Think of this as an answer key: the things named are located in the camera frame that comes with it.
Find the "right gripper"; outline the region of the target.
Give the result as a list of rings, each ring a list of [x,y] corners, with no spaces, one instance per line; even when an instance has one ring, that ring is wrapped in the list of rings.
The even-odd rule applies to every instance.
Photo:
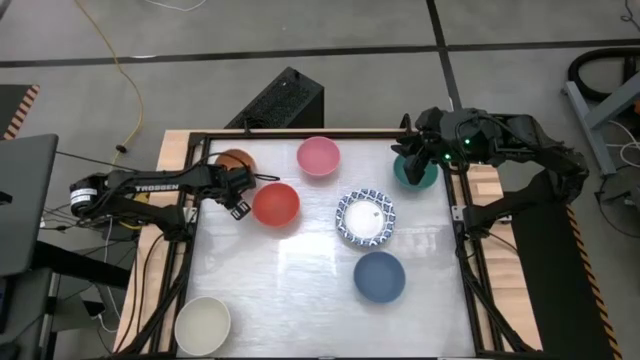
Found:
[[[469,123],[469,109],[444,111],[433,107],[420,114],[416,121],[418,133],[403,134],[391,149],[401,156],[417,154],[416,158],[425,164],[468,165],[469,139],[464,127]]]

